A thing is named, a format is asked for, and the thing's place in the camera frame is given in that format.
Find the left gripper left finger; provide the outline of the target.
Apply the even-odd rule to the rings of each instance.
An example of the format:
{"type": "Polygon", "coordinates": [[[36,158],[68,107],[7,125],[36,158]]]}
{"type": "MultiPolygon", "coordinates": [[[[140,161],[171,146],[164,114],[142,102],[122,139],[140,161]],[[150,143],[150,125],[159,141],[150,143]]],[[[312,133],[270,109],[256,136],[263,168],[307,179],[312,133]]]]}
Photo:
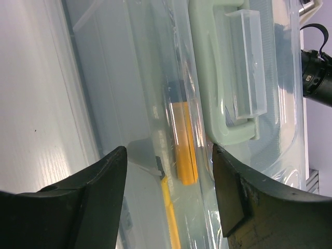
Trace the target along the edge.
{"type": "Polygon", "coordinates": [[[1,248],[115,248],[127,165],[119,146],[38,192],[1,192],[1,248]]]}

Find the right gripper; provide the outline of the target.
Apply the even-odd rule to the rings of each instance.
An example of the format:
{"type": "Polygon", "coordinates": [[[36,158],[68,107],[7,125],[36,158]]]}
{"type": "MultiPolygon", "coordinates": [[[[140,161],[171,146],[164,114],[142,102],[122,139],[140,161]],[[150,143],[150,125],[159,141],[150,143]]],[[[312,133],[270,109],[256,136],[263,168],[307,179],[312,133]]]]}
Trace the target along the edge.
{"type": "Polygon", "coordinates": [[[308,27],[320,30],[324,41],[319,50],[301,50],[303,97],[331,106],[331,56],[323,51],[329,33],[318,23],[307,24],[302,29],[308,27]]]}

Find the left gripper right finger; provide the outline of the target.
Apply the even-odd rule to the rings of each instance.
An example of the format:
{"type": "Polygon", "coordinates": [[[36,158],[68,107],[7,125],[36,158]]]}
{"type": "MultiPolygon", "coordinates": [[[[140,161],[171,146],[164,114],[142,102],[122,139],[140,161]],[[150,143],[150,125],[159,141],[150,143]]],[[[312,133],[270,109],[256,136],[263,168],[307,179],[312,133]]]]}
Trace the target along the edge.
{"type": "Polygon", "coordinates": [[[331,198],[282,184],[215,144],[216,199],[229,248],[331,248],[331,198]]]}

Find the green toolbox with clear lid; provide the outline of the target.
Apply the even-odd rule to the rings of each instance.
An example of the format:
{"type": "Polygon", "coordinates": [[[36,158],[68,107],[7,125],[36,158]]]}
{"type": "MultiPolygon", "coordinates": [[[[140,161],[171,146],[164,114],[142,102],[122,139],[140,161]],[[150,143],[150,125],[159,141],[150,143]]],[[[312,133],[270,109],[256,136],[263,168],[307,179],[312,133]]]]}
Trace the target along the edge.
{"type": "Polygon", "coordinates": [[[87,164],[118,146],[128,169],[116,248],[227,248],[213,145],[306,187],[297,1],[46,1],[87,164]],[[198,180],[177,177],[171,104],[187,102],[198,180]]]}

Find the yellow handled screwdriver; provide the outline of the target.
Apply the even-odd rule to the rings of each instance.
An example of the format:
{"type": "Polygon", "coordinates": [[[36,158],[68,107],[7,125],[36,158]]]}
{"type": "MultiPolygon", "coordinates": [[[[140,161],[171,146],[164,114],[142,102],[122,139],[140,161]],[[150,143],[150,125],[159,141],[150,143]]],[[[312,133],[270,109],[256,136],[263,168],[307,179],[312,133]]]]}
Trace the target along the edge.
{"type": "Polygon", "coordinates": [[[175,138],[177,177],[183,185],[192,185],[198,180],[198,169],[188,103],[172,103],[171,114],[175,138]]]}

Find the orange handled screwdriver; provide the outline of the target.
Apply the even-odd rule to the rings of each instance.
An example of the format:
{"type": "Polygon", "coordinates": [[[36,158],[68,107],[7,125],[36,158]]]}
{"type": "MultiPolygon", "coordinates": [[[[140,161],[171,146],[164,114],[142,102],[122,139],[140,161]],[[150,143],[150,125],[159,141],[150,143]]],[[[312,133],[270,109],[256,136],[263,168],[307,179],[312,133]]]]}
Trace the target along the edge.
{"type": "Polygon", "coordinates": [[[164,172],[162,162],[161,162],[161,159],[159,156],[156,156],[156,163],[157,163],[157,168],[161,173],[161,176],[160,176],[161,190],[162,190],[162,194],[163,194],[165,212],[167,215],[171,247],[172,248],[181,248],[181,242],[179,239],[178,227],[177,227],[177,222],[176,222],[175,213],[174,213],[174,206],[173,206],[173,202],[171,200],[171,194],[170,194],[170,190],[169,190],[169,186],[168,186],[168,178],[164,172]]]}

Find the aluminium frame rail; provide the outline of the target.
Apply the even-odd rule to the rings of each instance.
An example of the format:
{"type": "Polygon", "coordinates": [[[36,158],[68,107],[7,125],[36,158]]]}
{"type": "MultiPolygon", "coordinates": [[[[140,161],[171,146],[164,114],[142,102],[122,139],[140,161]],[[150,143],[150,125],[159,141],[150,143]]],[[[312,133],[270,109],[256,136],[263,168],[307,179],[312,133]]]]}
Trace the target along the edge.
{"type": "Polygon", "coordinates": [[[319,172],[309,169],[309,178],[306,180],[306,191],[313,194],[320,194],[319,172]]]}

